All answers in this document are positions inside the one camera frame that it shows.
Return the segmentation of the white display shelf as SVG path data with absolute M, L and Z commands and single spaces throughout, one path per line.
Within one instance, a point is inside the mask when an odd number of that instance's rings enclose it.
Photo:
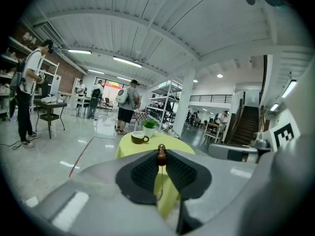
M 23 45 L 13 37 L 8 38 L 5 53 L 0 54 L 0 114 L 9 110 L 9 103 L 4 99 L 9 97 L 9 85 L 13 77 L 18 61 L 27 57 L 32 49 Z M 57 75 L 59 64 L 55 64 L 43 56 L 39 62 L 38 73 L 45 75 L 44 84 L 47 85 L 48 93 L 51 93 L 52 84 Z

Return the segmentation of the black balcony railing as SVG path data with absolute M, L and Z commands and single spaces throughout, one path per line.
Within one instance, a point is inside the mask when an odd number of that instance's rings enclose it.
M 211 103 L 231 103 L 232 95 L 211 94 L 211 95 L 192 95 L 190 102 L 211 102 Z

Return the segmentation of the dark wooden staircase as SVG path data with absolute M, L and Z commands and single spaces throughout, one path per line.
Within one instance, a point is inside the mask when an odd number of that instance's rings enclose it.
M 259 111 L 257 107 L 245 106 L 241 119 L 229 140 L 228 144 L 232 145 L 249 145 L 255 132 L 258 132 Z

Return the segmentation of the white metal rack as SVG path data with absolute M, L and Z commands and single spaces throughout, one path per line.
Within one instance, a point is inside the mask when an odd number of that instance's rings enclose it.
M 150 91 L 145 112 L 157 122 L 159 131 L 174 122 L 182 88 L 179 83 L 168 80 Z

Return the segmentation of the wooden table with white legs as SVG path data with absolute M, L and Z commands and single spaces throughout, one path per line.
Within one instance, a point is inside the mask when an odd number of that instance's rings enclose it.
M 200 144 L 207 143 L 209 138 L 214 139 L 215 144 L 221 143 L 225 128 L 226 124 L 218 125 L 215 123 L 207 123 Z

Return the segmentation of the white pillar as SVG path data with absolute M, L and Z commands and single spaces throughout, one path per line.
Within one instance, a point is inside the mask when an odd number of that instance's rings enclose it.
M 173 123 L 173 131 L 180 137 L 186 120 L 186 113 L 189 108 L 189 100 L 192 94 L 193 80 L 195 76 L 195 69 L 188 68 L 184 73 L 184 81 L 180 101 L 176 112 L 175 121 Z

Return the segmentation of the small brown shiny object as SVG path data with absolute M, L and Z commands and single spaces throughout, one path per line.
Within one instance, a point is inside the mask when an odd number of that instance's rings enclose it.
M 147 143 L 150 138 L 146 136 L 142 131 L 133 131 L 131 133 L 131 140 L 135 144 Z

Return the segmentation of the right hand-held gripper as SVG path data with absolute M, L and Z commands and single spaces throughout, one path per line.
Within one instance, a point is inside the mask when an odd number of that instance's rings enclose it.
M 260 114 L 258 131 L 253 134 L 250 146 L 213 143 L 209 145 L 208 153 L 216 159 L 258 163 L 263 154 L 276 152 L 299 136 L 300 131 L 291 112 L 281 112 L 273 120 Z

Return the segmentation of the grey backpack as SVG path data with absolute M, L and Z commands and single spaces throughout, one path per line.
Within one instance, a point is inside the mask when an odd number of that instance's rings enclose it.
M 25 89 L 25 77 L 23 76 L 24 68 L 26 65 L 27 58 L 21 59 L 18 61 L 15 72 L 13 74 L 11 83 L 10 83 L 10 91 L 17 92 L 18 88 L 22 85 Z

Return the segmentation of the white cabinet with red mark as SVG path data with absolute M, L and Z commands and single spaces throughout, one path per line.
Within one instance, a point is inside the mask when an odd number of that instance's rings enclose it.
M 52 95 L 57 95 L 59 92 L 59 87 L 60 87 L 60 82 L 61 82 L 62 77 L 60 75 L 55 75 L 52 83 L 51 83 L 51 89 L 50 89 L 50 94 Z

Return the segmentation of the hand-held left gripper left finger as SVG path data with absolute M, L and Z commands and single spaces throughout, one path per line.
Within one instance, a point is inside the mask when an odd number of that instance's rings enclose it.
M 178 236 L 157 208 L 157 153 L 141 152 L 92 165 L 33 210 L 48 236 Z

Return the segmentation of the black metal side table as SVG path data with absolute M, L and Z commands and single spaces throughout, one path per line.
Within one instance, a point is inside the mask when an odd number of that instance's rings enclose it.
M 66 103 L 64 103 L 64 102 L 49 102 L 49 103 L 46 103 L 44 101 L 41 101 L 41 99 L 35 99 L 33 102 L 34 102 L 34 104 L 36 106 L 36 112 L 37 112 L 37 121 L 36 121 L 36 125 L 35 125 L 35 131 L 37 131 L 37 124 L 38 124 L 38 121 L 40 119 L 47 122 L 49 138 L 52 138 L 52 136 L 51 136 L 51 124 L 52 124 L 52 121 L 55 121 L 55 120 L 59 119 L 61 121 L 62 125 L 63 125 L 63 129 L 65 130 L 65 126 L 64 126 L 64 123 L 63 123 L 63 120 L 62 120 L 62 114 L 63 114 L 64 108 L 67 106 Z M 39 113 L 39 110 L 38 110 L 39 107 L 44 110 L 44 113 L 42 113 L 42 114 Z M 61 108 L 61 113 L 60 114 L 54 113 L 54 109 L 57 109 L 57 108 Z

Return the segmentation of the small brown-handled spoon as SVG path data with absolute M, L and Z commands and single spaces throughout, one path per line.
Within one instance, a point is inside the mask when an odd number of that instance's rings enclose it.
M 160 144 L 157 149 L 157 164 L 159 168 L 158 175 L 156 177 L 156 182 L 158 183 L 157 201 L 160 201 L 163 196 L 163 167 L 166 165 L 166 147 L 164 144 Z

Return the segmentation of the red-white checkered chair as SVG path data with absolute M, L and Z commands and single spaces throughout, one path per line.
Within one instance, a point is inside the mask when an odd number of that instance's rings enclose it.
M 148 121 L 150 119 L 148 113 L 142 111 L 134 111 L 134 118 L 137 122 Z

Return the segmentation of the green plant in white pot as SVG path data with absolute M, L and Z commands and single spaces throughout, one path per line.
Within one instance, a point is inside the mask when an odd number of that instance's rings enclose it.
M 156 131 L 157 125 L 158 122 L 152 118 L 143 122 L 143 133 L 145 134 L 145 136 L 151 138 Z

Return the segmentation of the white round backpack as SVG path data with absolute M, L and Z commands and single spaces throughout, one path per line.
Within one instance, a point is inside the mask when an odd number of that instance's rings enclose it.
M 119 104 L 124 104 L 128 99 L 128 88 L 122 88 L 119 90 L 116 96 L 116 102 Z

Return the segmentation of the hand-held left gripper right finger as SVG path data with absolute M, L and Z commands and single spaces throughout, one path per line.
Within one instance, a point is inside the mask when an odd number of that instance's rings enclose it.
M 166 172 L 181 197 L 177 229 L 164 236 L 239 236 L 253 163 L 167 151 Z

